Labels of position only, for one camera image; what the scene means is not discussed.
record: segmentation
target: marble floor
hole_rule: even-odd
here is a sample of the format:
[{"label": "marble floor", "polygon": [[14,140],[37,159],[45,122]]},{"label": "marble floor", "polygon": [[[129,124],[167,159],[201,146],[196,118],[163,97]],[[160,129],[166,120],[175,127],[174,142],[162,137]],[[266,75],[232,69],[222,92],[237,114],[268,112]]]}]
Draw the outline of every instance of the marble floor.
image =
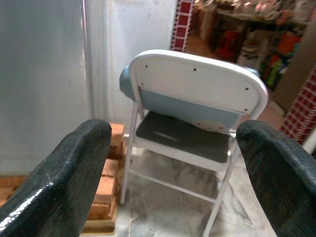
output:
[{"label": "marble floor", "polygon": [[[132,169],[216,197],[224,174],[139,148],[132,153]],[[126,202],[118,207],[114,236],[199,237],[211,208],[207,201],[130,175]],[[276,236],[256,199],[242,158],[237,161],[210,236]]]}]

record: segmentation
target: red tiled pillar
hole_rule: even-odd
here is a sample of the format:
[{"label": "red tiled pillar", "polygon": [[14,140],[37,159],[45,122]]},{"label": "red tiled pillar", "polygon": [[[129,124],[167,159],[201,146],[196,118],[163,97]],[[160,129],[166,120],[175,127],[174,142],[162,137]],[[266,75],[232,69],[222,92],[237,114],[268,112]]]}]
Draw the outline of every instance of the red tiled pillar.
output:
[{"label": "red tiled pillar", "polygon": [[281,131],[302,144],[316,124],[316,65],[286,114]]},{"label": "red tiled pillar", "polygon": [[187,46],[194,0],[178,0],[170,49],[184,52]]}]

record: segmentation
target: chair seat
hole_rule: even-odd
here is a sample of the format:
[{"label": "chair seat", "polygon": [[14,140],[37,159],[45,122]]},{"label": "chair seat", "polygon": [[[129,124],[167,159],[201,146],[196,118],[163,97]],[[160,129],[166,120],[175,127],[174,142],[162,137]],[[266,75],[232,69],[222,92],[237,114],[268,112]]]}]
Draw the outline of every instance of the chair seat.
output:
[{"label": "chair seat", "polygon": [[[205,168],[215,166],[215,171],[225,170],[229,163],[230,136],[207,132],[180,119],[154,112],[149,112],[137,128],[136,139],[143,141],[142,145],[149,150],[202,167],[207,164]],[[156,150],[150,148],[152,143],[158,145]]]}]

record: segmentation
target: dark gray seat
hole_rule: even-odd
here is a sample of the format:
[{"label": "dark gray seat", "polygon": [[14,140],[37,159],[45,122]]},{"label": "dark gray seat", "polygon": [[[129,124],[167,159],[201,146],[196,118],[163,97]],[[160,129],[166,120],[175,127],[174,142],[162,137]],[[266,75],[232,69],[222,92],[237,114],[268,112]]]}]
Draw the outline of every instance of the dark gray seat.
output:
[{"label": "dark gray seat", "polygon": [[216,162],[227,162],[230,136],[204,131],[177,118],[149,112],[136,136]]}]

